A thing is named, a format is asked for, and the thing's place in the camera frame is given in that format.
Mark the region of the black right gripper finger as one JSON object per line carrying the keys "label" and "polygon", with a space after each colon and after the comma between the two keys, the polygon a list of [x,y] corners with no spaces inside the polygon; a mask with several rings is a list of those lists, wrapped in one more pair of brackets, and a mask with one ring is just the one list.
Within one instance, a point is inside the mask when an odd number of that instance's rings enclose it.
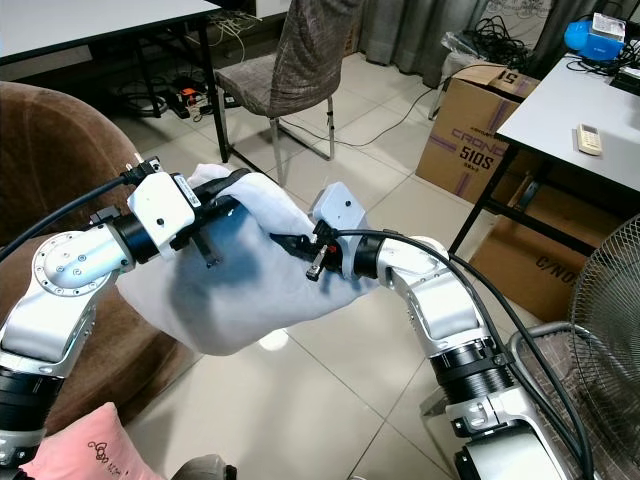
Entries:
{"label": "black right gripper finger", "polygon": [[270,234],[271,241],[279,244],[289,255],[307,262],[323,259],[323,246],[311,236],[287,236],[287,234]]}

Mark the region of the light grey pillow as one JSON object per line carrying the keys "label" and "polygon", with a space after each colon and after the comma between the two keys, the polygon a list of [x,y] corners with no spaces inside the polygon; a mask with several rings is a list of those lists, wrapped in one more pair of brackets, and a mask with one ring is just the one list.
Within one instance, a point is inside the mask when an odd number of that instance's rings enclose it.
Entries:
{"label": "light grey pillow", "polygon": [[182,250],[116,280],[123,300],[160,332],[201,355],[229,356],[378,289],[375,280],[335,273],[320,282],[305,278],[307,262],[273,236],[308,236],[314,224],[268,175],[244,175],[224,192],[239,201],[238,209],[204,229],[223,262],[210,268],[198,251]]}

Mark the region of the brown sofa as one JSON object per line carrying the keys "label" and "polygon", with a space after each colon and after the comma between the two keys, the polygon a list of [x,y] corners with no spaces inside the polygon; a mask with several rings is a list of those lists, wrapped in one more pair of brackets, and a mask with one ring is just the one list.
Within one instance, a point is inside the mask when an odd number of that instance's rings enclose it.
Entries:
{"label": "brown sofa", "polygon": [[[0,84],[1,237],[13,241],[50,212],[118,177],[137,148],[99,110],[68,93]],[[96,308],[95,325],[45,422],[59,433],[102,404],[128,424],[196,353],[145,321],[118,285]]]}

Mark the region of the pink printed pillow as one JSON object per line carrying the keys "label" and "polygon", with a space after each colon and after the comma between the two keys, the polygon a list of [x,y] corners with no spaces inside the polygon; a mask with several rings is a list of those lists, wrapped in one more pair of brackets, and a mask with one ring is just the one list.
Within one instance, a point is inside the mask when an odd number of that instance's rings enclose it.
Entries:
{"label": "pink printed pillow", "polygon": [[113,402],[46,436],[20,471],[33,480],[164,480],[142,460]]}

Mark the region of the black orange power strip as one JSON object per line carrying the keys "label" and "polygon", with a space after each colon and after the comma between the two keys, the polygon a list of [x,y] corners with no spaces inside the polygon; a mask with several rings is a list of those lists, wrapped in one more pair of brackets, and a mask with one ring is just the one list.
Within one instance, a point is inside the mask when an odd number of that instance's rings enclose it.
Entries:
{"label": "black orange power strip", "polygon": [[209,92],[198,88],[184,87],[164,93],[165,104],[180,119],[201,122],[207,114],[214,114],[216,108],[209,100]]}

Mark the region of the brown mesh-back chair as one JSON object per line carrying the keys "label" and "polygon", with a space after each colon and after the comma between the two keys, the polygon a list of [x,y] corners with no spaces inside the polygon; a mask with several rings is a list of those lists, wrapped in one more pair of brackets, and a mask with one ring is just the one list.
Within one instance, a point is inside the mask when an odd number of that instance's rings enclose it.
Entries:
{"label": "brown mesh-back chair", "polygon": [[340,86],[340,64],[346,55],[349,32],[360,18],[364,0],[292,0],[285,13],[276,51],[239,61],[214,72],[214,84],[229,93],[248,113],[269,119],[276,165],[282,166],[279,134],[300,141],[280,119],[326,104],[328,151],[335,154],[333,95]]}

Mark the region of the cardboard box purple print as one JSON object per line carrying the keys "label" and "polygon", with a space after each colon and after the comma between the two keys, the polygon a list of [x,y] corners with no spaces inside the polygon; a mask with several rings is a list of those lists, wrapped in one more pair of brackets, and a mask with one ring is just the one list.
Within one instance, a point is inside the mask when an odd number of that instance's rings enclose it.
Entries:
{"label": "cardboard box purple print", "polygon": [[498,140],[498,128],[539,84],[503,65],[457,70],[447,82],[416,177],[471,204],[479,200],[508,148]]}

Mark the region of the plain cardboard box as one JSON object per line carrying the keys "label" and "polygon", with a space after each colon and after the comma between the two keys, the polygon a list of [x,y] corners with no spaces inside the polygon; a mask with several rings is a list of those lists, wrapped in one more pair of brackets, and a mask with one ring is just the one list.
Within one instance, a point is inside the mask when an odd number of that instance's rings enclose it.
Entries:
{"label": "plain cardboard box", "polygon": [[[598,247],[622,223],[611,212],[550,187],[541,187],[525,212],[591,247]],[[544,323],[557,323],[567,319],[573,288],[586,261],[584,253],[502,218],[470,264],[507,300]]]}

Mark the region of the white table black legs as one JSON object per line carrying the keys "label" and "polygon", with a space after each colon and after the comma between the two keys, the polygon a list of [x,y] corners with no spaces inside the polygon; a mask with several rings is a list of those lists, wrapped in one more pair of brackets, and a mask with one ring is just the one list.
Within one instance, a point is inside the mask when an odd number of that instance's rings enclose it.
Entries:
{"label": "white table black legs", "polygon": [[205,105],[198,115],[214,120],[218,128],[218,152],[228,161],[233,148],[224,145],[224,93],[220,92],[212,61],[209,29],[212,13],[219,10],[211,0],[0,0],[1,33],[0,78],[14,81],[20,61],[28,61],[55,52],[95,44],[105,38],[123,38],[140,72],[143,96],[150,110],[141,113],[105,99],[109,87],[96,87],[92,105],[108,106],[110,114],[124,118],[161,118],[157,105],[156,76],[148,69],[147,45],[169,52],[198,69],[206,84]]}
{"label": "white table black legs", "polygon": [[[609,86],[604,76],[570,69],[572,60],[570,55],[563,56],[495,133],[498,140],[507,142],[508,148],[488,186],[463,221],[449,252],[458,251],[484,210],[506,216],[521,227],[535,230],[586,256],[595,251],[590,244],[493,197],[509,165],[522,150],[640,192],[640,96]],[[603,140],[602,156],[577,151],[573,129],[579,124],[598,129]]]}

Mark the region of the grey curtain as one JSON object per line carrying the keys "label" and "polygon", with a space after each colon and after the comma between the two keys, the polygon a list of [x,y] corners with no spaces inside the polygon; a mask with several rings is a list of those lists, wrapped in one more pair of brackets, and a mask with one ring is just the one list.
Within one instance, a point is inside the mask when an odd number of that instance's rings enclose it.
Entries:
{"label": "grey curtain", "polygon": [[543,78],[567,52],[563,33],[605,0],[366,0],[355,50],[372,64],[416,74],[429,87],[452,76],[462,52]]}

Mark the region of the white remote control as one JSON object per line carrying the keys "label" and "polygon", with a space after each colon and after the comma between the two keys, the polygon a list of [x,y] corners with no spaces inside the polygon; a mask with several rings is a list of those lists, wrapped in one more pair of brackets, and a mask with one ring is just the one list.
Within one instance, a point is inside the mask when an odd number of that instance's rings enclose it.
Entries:
{"label": "white remote control", "polygon": [[600,157],[603,155],[603,140],[598,129],[591,125],[579,124],[575,129],[575,145],[581,154]]}

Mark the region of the blue round appliance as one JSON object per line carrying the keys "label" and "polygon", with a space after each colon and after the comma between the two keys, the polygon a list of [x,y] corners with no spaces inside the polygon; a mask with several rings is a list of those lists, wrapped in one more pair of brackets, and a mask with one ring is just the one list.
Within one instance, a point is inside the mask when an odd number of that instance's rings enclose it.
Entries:
{"label": "blue round appliance", "polygon": [[581,58],[593,61],[614,61],[627,45],[626,20],[612,15],[593,13],[575,20],[564,31],[564,44]]}

